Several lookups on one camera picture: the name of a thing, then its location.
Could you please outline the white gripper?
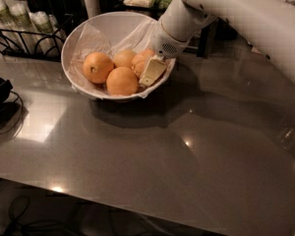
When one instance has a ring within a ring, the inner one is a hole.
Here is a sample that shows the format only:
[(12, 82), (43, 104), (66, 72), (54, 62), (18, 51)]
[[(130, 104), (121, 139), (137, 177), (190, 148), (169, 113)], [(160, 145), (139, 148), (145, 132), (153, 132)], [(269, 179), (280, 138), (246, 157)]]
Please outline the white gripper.
[[(165, 58), (176, 58), (188, 46), (190, 40), (177, 40), (167, 33), (159, 20), (150, 37), (150, 48), (159, 56)], [(154, 84), (165, 72), (167, 65), (162, 57), (151, 57), (139, 79), (139, 84), (149, 87)]]

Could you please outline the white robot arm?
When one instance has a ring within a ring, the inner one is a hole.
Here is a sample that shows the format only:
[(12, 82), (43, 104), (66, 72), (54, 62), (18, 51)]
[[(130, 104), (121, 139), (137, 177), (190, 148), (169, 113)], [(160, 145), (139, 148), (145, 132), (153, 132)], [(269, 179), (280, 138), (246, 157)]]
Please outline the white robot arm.
[(172, 0), (150, 37), (153, 51), (177, 57), (194, 33), (220, 18), (295, 85), (295, 6), (280, 0)]

